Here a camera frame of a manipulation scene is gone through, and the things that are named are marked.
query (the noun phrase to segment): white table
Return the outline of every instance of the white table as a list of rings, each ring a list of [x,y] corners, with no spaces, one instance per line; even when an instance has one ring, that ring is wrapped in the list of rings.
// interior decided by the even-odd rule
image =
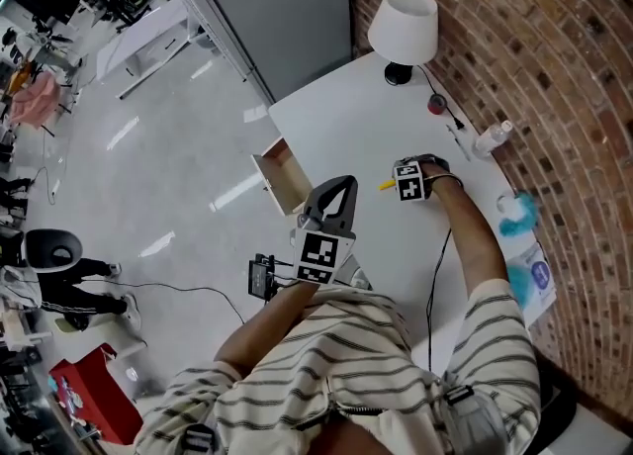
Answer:
[[[5,300],[0,300],[0,320],[4,327],[4,334],[0,337],[0,344],[7,345],[9,351],[21,351],[27,346],[40,344],[50,332],[30,332],[25,330],[20,312],[10,309]]]
[[[413,70],[409,84],[393,87],[384,79],[386,64],[375,53],[356,59],[273,105],[269,114],[313,186],[345,174],[358,180],[352,229],[357,240],[352,252],[374,290],[403,307],[416,339],[413,358],[426,366],[424,309],[448,221],[434,196],[426,202],[403,203],[394,189],[378,190],[390,179],[394,161],[428,152],[445,158],[495,230],[506,259],[520,254],[536,239],[532,232],[513,238],[498,234],[503,215],[497,210],[497,198],[511,188],[496,162],[472,153],[471,161],[466,159],[446,129],[446,125],[454,128],[453,121],[427,111],[432,92],[419,68]],[[458,136],[470,148],[477,133],[444,88],[435,78],[431,80],[466,125]],[[435,372],[448,364],[466,301],[462,269],[451,239],[435,291]],[[534,322],[544,310],[526,312],[526,322]]]
[[[174,26],[187,21],[188,17],[189,11],[183,0],[170,0],[143,16],[99,51],[97,79],[103,80],[111,71],[124,65],[134,77],[137,77],[135,83],[118,96],[120,99],[125,98],[143,80],[164,66],[189,41],[177,44],[165,59],[147,70],[141,69],[137,53]]]

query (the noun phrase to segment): drawer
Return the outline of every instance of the drawer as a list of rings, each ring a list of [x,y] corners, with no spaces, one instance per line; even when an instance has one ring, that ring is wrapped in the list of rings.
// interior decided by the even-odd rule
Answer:
[[[284,138],[280,136],[252,158],[281,214],[299,212],[313,187]]]

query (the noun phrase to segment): pink cloth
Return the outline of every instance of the pink cloth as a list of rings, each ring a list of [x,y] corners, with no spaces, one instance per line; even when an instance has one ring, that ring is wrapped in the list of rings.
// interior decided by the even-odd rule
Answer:
[[[61,87],[52,73],[42,72],[31,86],[13,97],[11,122],[39,128],[56,110],[60,96]]]

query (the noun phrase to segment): black lamp base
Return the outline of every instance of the black lamp base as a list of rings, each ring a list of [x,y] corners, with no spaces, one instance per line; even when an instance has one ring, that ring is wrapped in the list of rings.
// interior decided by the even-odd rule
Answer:
[[[411,80],[412,66],[389,63],[385,68],[385,80],[392,86],[407,84]]]

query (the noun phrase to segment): white bottle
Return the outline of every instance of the white bottle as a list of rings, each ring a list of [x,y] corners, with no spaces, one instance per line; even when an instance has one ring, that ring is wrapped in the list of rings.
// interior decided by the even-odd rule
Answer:
[[[503,121],[500,125],[492,125],[481,134],[473,145],[473,152],[479,157],[490,156],[493,149],[504,143],[514,126],[510,121]]]

